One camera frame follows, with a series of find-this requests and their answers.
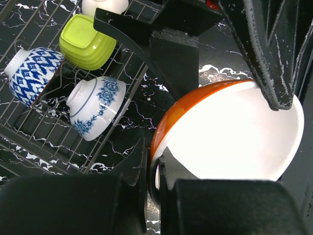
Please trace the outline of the blue floral white bowl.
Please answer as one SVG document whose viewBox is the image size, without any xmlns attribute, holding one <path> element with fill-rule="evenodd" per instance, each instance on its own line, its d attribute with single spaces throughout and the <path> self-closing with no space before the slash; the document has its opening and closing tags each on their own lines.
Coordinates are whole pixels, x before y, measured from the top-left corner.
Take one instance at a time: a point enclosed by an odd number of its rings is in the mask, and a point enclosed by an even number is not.
<svg viewBox="0 0 313 235">
<path fill-rule="evenodd" d="M 115 78 L 81 80 L 66 102 L 73 128 L 86 141 L 96 139 L 117 115 L 125 94 L 126 84 Z"/>
</svg>

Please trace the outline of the green patterned bowl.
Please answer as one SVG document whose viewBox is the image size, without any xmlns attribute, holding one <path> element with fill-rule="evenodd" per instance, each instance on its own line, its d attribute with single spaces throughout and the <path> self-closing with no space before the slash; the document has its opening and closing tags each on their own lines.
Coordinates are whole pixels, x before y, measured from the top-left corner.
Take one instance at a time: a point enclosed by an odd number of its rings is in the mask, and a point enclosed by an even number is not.
<svg viewBox="0 0 313 235">
<path fill-rule="evenodd" d="M 116 39 L 96 31 L 93 18 L 83 14 L 72 16 L 59 38 L 59 48 L 65 59 L 87 71 L 101 68 L 112 55 L 116 44 Z"/>
</svg>

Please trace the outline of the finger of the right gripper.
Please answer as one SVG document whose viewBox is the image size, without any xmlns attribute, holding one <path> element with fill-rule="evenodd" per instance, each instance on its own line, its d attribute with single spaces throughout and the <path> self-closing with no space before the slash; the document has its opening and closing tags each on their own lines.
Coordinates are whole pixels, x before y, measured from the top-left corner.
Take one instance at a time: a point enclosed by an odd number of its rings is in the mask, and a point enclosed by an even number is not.
<svg viewBox="0 0 313 235">
<path fill-rule="evenodd" d="M 220 9 L 273 110 L 289 110 L 313 51 L 311 0 L 222 0 Z"/>
</svg>

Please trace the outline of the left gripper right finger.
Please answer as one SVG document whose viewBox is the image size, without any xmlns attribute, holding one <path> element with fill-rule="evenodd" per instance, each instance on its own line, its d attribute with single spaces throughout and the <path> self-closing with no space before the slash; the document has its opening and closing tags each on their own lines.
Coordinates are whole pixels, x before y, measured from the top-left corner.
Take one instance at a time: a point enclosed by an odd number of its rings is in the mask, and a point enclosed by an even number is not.
<svg viewBox="0 0 313 235">
<path fill-rule="evenodd" d="M 166 148 L 158 159 L 163 235 L 306 235 L 280 182 L 200 180 Z"/>
</svg>

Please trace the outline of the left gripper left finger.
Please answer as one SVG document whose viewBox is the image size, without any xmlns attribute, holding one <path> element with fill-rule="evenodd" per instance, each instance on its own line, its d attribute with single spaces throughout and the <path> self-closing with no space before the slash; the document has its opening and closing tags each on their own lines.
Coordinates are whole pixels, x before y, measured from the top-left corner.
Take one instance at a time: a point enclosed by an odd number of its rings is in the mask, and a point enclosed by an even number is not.
<svg viewBox="0 0 313 235">
<path fill-rule="evenodd" d="M 148 149 L 141 138 L 107 173 L 20 176 L 0 191 L 3 235 L 146 233 Z"/>
</svg>

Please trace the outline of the cream mandala pattern bowl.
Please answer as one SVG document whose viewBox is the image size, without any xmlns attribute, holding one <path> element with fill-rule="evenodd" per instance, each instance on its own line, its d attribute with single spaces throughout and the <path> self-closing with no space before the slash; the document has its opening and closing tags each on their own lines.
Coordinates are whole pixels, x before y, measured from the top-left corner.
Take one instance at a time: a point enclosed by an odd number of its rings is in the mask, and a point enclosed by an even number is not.
<svg viewBox="0 0 313 235">
<path fill-rule="evenodd" d="M 121 14 L 128 6 L 128 0 L 82 0 L 82 12 L 90 17 L 94 17 L 97 8 Z"/>
</svg>

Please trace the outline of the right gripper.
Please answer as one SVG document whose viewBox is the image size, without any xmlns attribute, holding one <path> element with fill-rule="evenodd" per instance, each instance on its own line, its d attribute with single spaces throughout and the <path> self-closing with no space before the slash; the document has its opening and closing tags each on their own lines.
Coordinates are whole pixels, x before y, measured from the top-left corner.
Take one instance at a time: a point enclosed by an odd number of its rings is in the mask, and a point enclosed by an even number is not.
<svg viewBox="0 0 313 235">
<path fill-rule="evenodd" d="M 200 36 L 223 18 L 202 1 L 169 0 L 153 24 L 98 8 L 93 27 L 134 52 L 178 100 L 199 85 L 198 39 L 188 35 Z"/>
</svg>

